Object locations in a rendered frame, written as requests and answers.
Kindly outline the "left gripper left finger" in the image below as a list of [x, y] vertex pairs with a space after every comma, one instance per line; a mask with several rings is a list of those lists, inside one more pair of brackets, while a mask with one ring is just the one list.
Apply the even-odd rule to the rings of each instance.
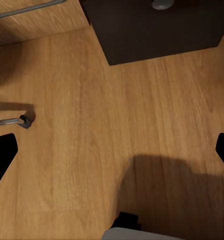
[[17, 153], [18, 146], [14, 133], [0, 136], [0, 180]]

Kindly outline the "swivel chair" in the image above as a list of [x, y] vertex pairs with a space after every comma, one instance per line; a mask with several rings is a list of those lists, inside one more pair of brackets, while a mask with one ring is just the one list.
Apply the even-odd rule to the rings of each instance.
[[10, 118], [10, 119], [4, 119], [0, 120], [0, 126], [6, 126], [6, 125], [13, 125], [13, 124], [19, 124], [21, 127], [28, 129], [30, 124], [33, 122], [33, 119], [22, 114], [18, 118]]

